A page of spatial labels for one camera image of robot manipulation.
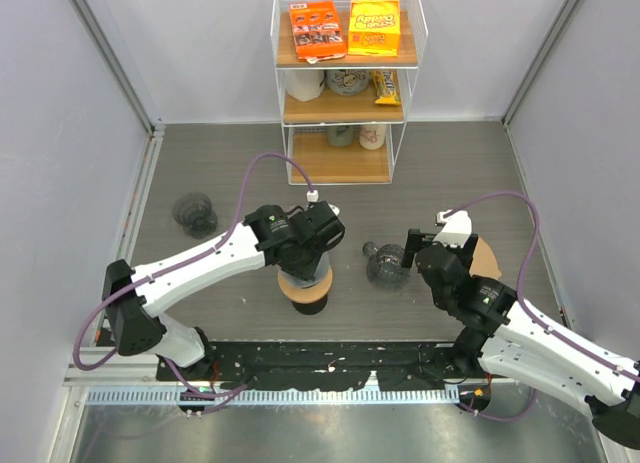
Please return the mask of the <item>brown paper coffee filter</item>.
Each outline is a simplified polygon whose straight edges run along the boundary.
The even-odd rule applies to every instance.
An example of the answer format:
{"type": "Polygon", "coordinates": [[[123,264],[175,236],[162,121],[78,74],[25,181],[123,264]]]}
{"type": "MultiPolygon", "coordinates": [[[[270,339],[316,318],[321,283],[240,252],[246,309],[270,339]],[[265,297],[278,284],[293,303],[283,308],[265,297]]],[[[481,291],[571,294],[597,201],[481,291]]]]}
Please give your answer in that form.
{"type": "Polygon", "coordinates": [[[469,273],[472,276],[487,277],[496,280],[499,280],[502,276],[493,250],[481,237],[477,239],[469,273]]]}

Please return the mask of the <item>white paper coffee filter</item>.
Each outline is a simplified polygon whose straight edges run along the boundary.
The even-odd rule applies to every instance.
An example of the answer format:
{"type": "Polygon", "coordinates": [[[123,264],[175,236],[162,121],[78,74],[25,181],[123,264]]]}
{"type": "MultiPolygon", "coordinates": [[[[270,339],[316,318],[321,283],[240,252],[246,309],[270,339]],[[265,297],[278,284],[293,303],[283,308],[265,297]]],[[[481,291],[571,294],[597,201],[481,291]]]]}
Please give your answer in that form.
{"type": "Polygon", "coordinates": [[[318,262],[318,265],[314,270],[313,276],[309,280],[304,280],[296,276],[293,276],[290,273],[284,272],[282,269],[279,269],[279,274],[284,278],[284,281],[291,287],[310,288],[319,284],[328,275],[329,270],[330,270],[329,253],[325,252],[322,254],[318,262]]]}

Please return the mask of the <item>smoky grey plastic dripper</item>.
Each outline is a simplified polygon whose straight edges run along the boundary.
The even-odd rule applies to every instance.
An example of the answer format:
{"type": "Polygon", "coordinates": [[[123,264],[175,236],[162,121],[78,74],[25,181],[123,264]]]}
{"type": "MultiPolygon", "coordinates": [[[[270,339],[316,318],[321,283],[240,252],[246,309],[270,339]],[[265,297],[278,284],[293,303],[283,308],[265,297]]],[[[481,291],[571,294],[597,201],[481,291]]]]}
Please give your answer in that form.
{"type": "Polygon", "coordinates": [[[218,217],[210,198],[203,193],[180,197],[173,206],[172,216],[183,232],[194,239],[203,239],[217,230],[218,217]]]}

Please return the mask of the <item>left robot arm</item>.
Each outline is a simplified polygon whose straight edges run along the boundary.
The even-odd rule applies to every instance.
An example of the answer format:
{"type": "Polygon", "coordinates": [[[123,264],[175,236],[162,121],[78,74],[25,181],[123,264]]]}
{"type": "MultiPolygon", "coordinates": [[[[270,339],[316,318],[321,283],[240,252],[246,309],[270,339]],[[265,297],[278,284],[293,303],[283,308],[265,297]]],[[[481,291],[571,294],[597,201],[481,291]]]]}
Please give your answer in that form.
{"type": "Polygon", "coordinates": [[[169,317],[189,295],[235,275],[278,269],[282,293],[303,314],[324,308],[333,281],[329,252],[345,227],[325,201],[289,212],[263,205],[219,237],[151,264],[109,265],[103,297],[120,356],[156,354],[194,381],[207,378],[214,358],[205,336],[169,317]]]}

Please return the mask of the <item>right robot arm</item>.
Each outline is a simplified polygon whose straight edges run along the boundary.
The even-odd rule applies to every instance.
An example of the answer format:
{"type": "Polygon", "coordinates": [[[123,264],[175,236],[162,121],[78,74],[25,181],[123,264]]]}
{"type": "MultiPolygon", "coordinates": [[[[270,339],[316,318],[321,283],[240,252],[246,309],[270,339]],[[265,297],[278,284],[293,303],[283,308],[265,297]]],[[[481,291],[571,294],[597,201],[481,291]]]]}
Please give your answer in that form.
{"type": "Polygon", "coordinates": [[[639,364],[555,322],[514,289],[470,272],[479,238],[448,246],[438,234],[411,229],[401,266],[415,267],[434,305],[463,330],[452,363],[466,377],[484,371],[517,380],[590,417],[621,446],[639,447],[639,364]]]}

